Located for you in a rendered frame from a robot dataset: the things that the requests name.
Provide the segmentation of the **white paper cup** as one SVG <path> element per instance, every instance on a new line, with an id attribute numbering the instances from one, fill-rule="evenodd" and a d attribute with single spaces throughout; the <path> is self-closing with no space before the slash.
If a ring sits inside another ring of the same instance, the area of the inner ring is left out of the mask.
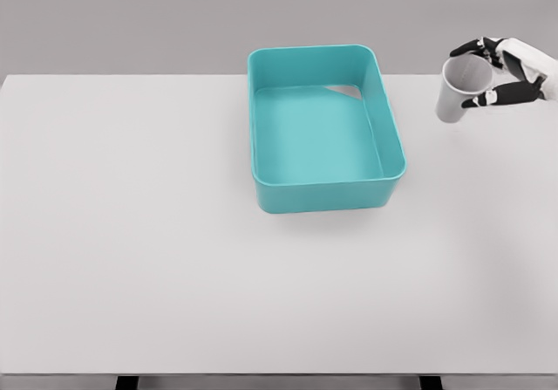
<path id="1" fill-rule="evenodd" d="M 464 54 L 449 58 L 443 64 L 441 78 L 435 112 L 441 121 L 457 123 L 466 113 L 462 103 L 491 87 L 493 68 L 479 56 Z"/>

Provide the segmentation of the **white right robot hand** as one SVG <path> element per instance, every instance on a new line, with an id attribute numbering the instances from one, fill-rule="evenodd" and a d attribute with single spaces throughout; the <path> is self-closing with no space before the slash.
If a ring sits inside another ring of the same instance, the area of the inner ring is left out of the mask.
<path id="1" fill-rule="evenodd" d="M 465 100 L 463 108 L 511 106 L 538 99 L 558 101 L 558 59 L 518 38 L 480 37 L 450 51 L 451 58 L 473 54 L 516 80 Z"/>

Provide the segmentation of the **teal plastic basket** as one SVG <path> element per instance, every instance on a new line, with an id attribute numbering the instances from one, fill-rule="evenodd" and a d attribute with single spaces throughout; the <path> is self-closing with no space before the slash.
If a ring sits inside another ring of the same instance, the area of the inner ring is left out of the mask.
<path id="1" fill-rule="evenodd" d="M 247 59 L 251 173 L 270 214 L 383 207 L 406 158 L 374 51 L 262 48 Z"/>

